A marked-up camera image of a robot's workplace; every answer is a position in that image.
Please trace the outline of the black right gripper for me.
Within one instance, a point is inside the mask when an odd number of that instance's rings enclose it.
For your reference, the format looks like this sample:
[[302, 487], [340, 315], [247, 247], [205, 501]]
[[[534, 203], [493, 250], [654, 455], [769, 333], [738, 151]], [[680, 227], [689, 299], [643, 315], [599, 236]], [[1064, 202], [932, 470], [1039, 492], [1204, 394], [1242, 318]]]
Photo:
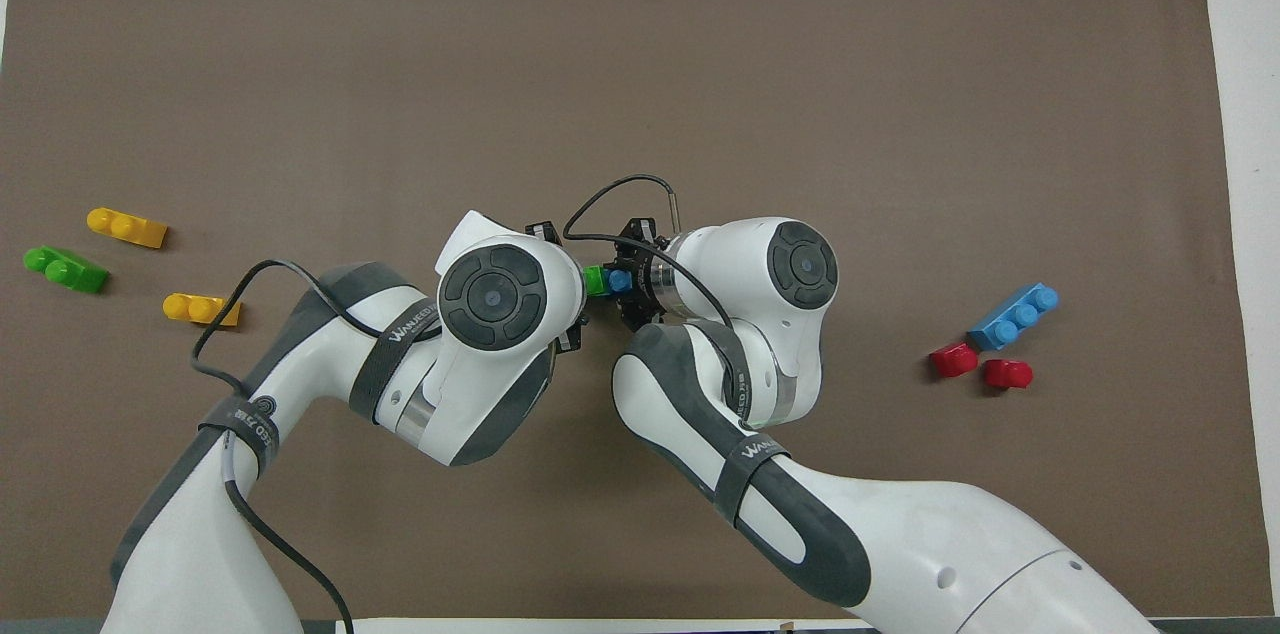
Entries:
[[[527, 224], [526, 234], [550, 245], [563, 245], [552, 222]], [[631, 332], [636, 332], [649, 323], [662, 323], [666, 314], [654, 291], [655, 275], [663, 263], [652, 252], [653, 250], [663, 250], [663, 237], [654, 218], [631, 218], [621, 231], [620, 237], [623, 242], [616, 245], [616, 264], [620, 268], [631, 268], [634, 287], [631, 295], [618, 296], [618, 309], [622, 323]], [[585, 323], [586, 314], [579, 313], [573, 323], [557, 336], [557, 354], [568, 354], [581, 348], [581, 329]]]

